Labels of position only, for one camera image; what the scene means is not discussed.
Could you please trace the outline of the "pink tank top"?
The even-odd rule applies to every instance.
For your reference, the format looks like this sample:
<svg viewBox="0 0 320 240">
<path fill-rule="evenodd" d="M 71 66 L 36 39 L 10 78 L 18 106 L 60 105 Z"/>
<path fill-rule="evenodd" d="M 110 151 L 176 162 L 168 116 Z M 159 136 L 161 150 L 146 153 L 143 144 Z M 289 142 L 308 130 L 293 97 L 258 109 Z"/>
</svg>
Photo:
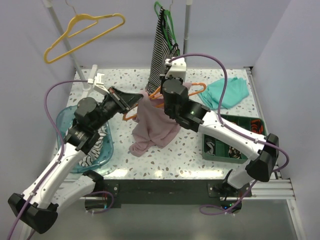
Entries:
<svg viewBox="0 0 320 240">
<path fill-rule="evenodd" d="M 179 133 L 181 127 L 175 120 L 165 114 L 163 107 L 157 108 L 164 102 L 163 98 L 150 99 L 145 90 L 140 92 L 143 98 L 138 102 L 137 123 L 132 130 L 134 143 L 129 152 L 135 157 L 141 157 L 149 148 L 166 147 Z"/>
</svg>

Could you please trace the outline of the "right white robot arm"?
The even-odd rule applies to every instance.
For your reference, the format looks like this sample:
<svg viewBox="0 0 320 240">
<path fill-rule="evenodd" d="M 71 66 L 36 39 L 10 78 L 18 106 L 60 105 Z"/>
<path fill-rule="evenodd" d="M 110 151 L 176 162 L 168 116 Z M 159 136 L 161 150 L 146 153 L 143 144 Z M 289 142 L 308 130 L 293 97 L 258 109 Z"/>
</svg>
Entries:
<svg viewBox="0 0 320 240">
<path fill-rule="evenodd" d="M 246 156 L 246 162 L 230 170 L 223 182 L 216 186 L 217 191 L 233 197 L 253 180 L 270 180 L 279 156 L 279 138 L 276 135 L 257 134 L 221 118 L 208 107 L 191 100 L 188 88 L 179 78 L 163 78 L 160 92 L 165 114 L 182 128 L 211 136 Z"/>
</svg>

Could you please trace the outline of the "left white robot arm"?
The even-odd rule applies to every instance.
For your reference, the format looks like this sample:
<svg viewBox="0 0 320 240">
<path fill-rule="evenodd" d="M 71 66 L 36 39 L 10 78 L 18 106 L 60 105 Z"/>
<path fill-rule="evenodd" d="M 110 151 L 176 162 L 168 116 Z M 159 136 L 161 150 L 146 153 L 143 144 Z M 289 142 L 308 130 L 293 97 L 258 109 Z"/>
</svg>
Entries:
<svg viewBox="0 0 320 240">
<path fill-rule="evenodd" d="M 141 99 L 140 93 L 126 93 L 110 87 L 102 102 L 81 99 L 74 111 L 71 128 L 61 141 L 60 153 L 23 193 L 13 193 L 8 204 L 18 220 L 39 234 L 48 231 L 58 218 L 54 194 L 71 169 L 98 141 L 99 129 L 115 114 L 128 113 Z"/>
</svg>

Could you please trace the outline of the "black white striped top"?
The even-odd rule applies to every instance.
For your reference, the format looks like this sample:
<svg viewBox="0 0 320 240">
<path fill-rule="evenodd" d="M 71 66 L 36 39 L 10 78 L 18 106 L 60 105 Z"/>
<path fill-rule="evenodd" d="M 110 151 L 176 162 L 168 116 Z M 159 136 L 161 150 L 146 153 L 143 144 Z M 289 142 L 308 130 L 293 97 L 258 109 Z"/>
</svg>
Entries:
<svg viewBox="0 0 320 240">
<path fill-rule="evenodd" d="M 145 88 L 149 95 L 154 93 L 161 84 L 160 74 L 166 59 L 179 55 L 180 48 L 173 30 L 173 21 L 169 17 L 169 11 L 161 7 L 154 37 L 150 74 Z"/>
</svg>

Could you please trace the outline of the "green hanger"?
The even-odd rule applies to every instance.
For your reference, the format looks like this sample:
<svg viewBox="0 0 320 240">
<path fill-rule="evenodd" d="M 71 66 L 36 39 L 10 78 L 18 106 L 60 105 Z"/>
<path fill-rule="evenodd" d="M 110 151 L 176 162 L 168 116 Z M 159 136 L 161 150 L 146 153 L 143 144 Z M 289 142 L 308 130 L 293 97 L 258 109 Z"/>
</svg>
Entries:
<svg viewBox="0 0 320 240">
<path fill-rule="evenodd" d="M 153 8 L 157 16 L 157 24 L 152 56 L 158 59 L 179 56 L 180 48 L 174 31 L 171 11 L 165 9 L 159 1 L 155 1 Z"/>
</svg>

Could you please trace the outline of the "teal cloth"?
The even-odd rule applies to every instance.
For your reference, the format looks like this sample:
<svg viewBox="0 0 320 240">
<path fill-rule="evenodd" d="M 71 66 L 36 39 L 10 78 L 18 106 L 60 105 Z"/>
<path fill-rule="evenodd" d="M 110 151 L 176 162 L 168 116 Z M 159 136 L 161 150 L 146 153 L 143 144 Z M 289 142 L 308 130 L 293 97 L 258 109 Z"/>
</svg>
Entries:
<svg viewBox="0 0 320 240">
<path fill-rule="evenodd" d="M 205 91 L 199 94 L 201 101 L 211 110 L 217 110 L 224 88 L 225 80 L 221 78 L 207 85 Z M 230 109 L 249 96 L 247 81 L 242 77 L 228 78 L 227 87 L 223 95 L 221 108 Z"/>
</svg>

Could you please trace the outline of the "zebra striped garment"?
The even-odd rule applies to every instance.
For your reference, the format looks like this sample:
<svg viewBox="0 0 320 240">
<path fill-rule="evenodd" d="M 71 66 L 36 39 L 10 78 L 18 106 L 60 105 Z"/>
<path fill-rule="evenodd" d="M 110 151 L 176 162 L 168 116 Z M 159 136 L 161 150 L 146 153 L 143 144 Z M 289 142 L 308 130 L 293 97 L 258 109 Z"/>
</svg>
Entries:
<svg viewBox="0 0 320 240">
<path fill-rule="evenodd" d="M 94 146 L 92 147 L 92 149 L 89 151 L 89 153 L 78 162 L 78 164 L 81 167 L 89 167 L 91 166 L 95 160 L 98 159 L 98 157 L 100 156 L 101 150 L 102 150 L 102 146 L 103 146 L 103 139 L 104 137 L 107 135 L 106 132 L 106 126 L 103 125 L 99 130 L 99 138 L 97 140 L 97 142 L 94 144 Z"/>
</svg>

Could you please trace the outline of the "green compartment tray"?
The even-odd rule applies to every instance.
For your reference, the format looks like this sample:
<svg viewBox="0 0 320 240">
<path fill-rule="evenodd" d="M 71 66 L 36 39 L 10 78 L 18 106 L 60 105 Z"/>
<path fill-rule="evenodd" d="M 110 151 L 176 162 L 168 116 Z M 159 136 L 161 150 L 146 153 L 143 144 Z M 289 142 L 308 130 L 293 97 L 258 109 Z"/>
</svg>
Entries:
<svg viewBox="0 0 320 240">
<path fill-rule="evenodd" d="M 261 118 L 226 115 L 222 118 L 232 122 L 250 132 L 266 136 L 265 123 Z M 206 134 L 202 135 L 202 158 L 208 161 L 243 164 L 247 157 L 228 144 Z"/>
</svg>

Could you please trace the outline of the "teal plastic basin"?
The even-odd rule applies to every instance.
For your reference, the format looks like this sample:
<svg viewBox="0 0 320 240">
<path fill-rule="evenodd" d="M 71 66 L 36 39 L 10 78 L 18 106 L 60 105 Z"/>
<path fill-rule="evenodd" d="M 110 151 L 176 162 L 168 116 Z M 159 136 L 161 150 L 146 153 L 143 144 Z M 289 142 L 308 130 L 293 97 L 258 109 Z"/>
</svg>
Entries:
<svg viewBox="0 0 320 240">
<path fill-rule="evenodd" d="M 61 136 L 63 138 L 68 133 L 68 130 L 72 127 L 73 120 L 75 118 L 74 113 L 76 109 L 77 109 L 76 105 L 66 107 L 56 117 L 55 124 L 59 129 L 59 132 L 61 133 Z M 97 160 L 95 160 L 93 164 L 88 167 L 81 167 L 77 163 L 73 167 L 73 169 L 70 171 L 71 174 L 82 174 L 88 170 L 96 170 L 106 165 L 110 161 L 114 152 L 112 134 L 111 134 L 111 130 L 108 122 L 106 122 L 103 126 L 106 127 L 107 135 L 103 139 L 102 149 Z"/>
</svg>

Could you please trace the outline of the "black white patterned roll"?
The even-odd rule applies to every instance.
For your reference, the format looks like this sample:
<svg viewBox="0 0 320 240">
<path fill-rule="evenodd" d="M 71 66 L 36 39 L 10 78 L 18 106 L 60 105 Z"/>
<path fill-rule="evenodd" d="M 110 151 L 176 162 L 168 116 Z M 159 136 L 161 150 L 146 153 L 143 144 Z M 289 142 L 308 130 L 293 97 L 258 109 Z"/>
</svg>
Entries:
<svg viewBox="0 0 320 240">
<path fill-rule="evenodd" d="M 240 159 L 241 152 L 232 146 L 229 146 L 221 141 L 209 141 L 204 145 L 204 152 L 210 156 Z"/>
</svg>

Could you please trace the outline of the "orange black rolled belt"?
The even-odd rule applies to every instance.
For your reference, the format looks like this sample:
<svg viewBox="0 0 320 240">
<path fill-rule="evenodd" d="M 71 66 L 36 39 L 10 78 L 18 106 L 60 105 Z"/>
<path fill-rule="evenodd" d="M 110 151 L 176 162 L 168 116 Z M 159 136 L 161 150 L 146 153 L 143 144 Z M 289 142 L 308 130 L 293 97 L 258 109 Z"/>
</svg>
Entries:
<svg viewBox="0 0 320 240">
<path fill-rule="evenodd" d="M 264 134 L 264 125 L 260 119 L 253 119 L 250 121 L 250 131 L 256 134 Z"/>
</svg>

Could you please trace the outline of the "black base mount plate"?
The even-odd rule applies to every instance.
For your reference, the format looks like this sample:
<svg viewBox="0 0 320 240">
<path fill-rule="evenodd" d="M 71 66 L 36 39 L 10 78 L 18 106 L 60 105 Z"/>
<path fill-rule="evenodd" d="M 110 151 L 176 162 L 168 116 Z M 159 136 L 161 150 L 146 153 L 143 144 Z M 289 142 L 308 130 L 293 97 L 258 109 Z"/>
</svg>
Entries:
<svg viewBox="0 0 320 240">
<path fill-rule="evenodd" d="M 214 205 L 230 208 L 250 185 L 239 190 L 222 189 L 222 179 L 100 179 L 94 195 L 86 195 L 86 210 L 122 205 Z"/>
</svg>

